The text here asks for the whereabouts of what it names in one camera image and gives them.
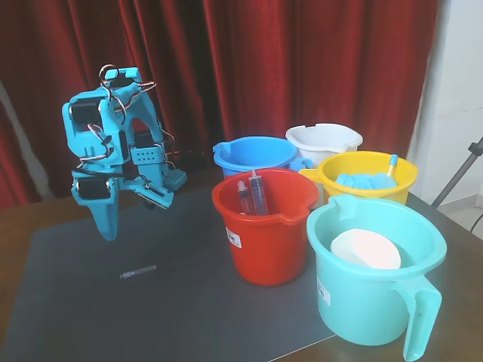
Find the teal mug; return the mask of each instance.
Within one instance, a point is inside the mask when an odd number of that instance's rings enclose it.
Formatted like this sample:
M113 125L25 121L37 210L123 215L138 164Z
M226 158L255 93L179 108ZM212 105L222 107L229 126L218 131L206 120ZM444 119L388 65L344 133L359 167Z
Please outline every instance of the teal mug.
M332 240L350 229L388 238L401 254L401 268L365 268L331 253ZM420 358L441 305L440 292L424 277L445 259L438 229L394 201L338 195L309 216L307 234L316 254L318 310L327 327L358 345L384 345L407 328L403 357Z

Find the blue sponge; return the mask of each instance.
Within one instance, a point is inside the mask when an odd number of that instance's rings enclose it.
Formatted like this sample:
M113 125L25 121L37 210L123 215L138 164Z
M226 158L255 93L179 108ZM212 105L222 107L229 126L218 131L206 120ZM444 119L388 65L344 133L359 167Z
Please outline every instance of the blue sponge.
M336 183L342 186L363 190L391 189L398 185L391 176L387 176L387 174L382 172L376 175L369 175L366 173L348 175L346 173L341 173L339 177L337 177Z

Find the bucket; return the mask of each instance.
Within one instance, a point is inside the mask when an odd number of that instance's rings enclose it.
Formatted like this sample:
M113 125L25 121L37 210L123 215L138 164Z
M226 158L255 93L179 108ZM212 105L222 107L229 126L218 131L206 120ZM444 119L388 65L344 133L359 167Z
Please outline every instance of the bucket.
M315 126L296 126L287 130L285 137L297 147L300 157L312 161L318 167L323 160L348 151L357 151L362 144L362 136L341 124L317 123ZM324 204L324 187L318 183L320 195L314 208Z
M260 168L283 167L299 171L311 168L308 158L297 157L297 147L275 137L243 137L221 142L213 147L214 163L223 168L224 176Z
M341 173L353 175L355 173L386 173L389 169L391 155L380 152L357 151L340 153L327 158L318 168L300 170L300 173L310 178L315 183L324 186L325 204L331 196L339 194L351 194L362 198L385 198L400 204L406 204L409 188L416 181L417 167L403 158L398 158L398 163L392 172L392 178L397 186L391 189L365 190L354 189L336 183Z
M401 268L365 268L336 257L331 242L350 229L388 238ZM438 229L393 201L340 195L309 216L307 234L316 254L318 311L327 327L358 345L384 345L407 327L403 357L420 358L441 305L440 292L424 277L446 255Z
M228 177L213 190L223 216L238 273L260 285L282 284L298 276L306 261L306 220L318 199L314 183L291 170L258 170L270 215L241 215L238 181L250 185L250 173Z

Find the bucket handle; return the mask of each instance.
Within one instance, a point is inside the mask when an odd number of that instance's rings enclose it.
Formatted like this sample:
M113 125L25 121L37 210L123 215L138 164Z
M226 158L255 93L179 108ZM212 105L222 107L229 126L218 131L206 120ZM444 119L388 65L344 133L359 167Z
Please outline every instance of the bucket handle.
M401 294L409 311L408 331L402 355L406 361L417 360L426 350L441 306L441 294L424 275L396 281L392 289Z
M294 160L288 164L288 168L292 171L305 170L306 168L312 167L312 160L309 158L296 157Z
M322 183L320 176L318 175L317 168L303 168L299 170L301 175L304 175L307 179L310 179L314 183Z

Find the sticker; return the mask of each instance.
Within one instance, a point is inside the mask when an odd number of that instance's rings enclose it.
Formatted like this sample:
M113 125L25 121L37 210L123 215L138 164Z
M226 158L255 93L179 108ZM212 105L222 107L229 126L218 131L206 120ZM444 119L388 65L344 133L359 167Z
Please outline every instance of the sticker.
M322 285L320 280L317 277L317 290L318 294L321 295L322 299L324 300L325 304L327 304L329 307L331 306L331 294L325 287Z
M240 249L242 248L242 241L237 234L231 232L230 230L228 230L228 228L226 228L226 234L228 235L228 240L230 243L232 243L236 247L239 247Z

